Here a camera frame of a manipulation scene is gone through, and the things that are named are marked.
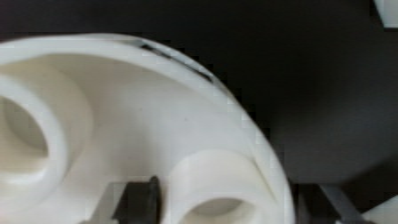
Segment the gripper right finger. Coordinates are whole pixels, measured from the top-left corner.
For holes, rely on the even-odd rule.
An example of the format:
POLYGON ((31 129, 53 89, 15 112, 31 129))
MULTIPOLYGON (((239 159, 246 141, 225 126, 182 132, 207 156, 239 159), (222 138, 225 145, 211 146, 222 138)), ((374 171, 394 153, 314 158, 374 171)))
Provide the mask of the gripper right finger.
POLYGON ((294 185, 296 224, 371 224, 333 184, 294 185))

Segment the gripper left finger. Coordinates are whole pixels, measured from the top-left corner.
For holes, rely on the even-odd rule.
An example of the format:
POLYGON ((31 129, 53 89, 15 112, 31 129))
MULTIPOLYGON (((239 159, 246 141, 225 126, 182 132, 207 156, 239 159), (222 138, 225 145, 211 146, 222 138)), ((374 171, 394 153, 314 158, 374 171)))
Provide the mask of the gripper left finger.
POLYGON ((86 224, 159 224, 159 179, 111 183, 86 224))

